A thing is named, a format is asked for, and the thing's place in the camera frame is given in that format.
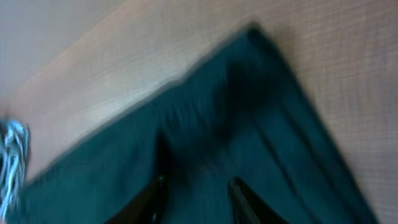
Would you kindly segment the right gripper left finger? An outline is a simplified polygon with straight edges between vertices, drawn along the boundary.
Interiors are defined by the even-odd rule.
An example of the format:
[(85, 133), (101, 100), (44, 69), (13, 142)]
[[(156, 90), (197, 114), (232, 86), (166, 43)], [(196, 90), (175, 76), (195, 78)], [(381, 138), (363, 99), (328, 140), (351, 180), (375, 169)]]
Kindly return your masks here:
[(167, 178), (162, 175), (142, 189), (106, 224), (160, 224), (167, 204)]

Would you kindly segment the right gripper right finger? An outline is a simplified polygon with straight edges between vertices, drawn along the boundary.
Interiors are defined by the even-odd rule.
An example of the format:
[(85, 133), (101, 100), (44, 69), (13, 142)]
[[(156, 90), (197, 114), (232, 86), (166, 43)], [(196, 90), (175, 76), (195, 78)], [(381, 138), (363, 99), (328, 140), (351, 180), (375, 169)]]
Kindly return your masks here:
[(239, 177), (229, 180), (228, 196), (234, 224), (288, 224)]

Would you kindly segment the black shorts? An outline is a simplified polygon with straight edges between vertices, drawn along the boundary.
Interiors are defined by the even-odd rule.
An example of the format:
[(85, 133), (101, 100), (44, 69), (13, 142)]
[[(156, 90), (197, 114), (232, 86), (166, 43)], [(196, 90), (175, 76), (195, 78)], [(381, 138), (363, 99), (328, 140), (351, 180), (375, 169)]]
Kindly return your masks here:
[(159, 176), (161, 223), (233, 223), (242, 179), (288, 223), (376, 223), (289, 64), (251, 24), (23, 186), (7, 223), (106, 223)]

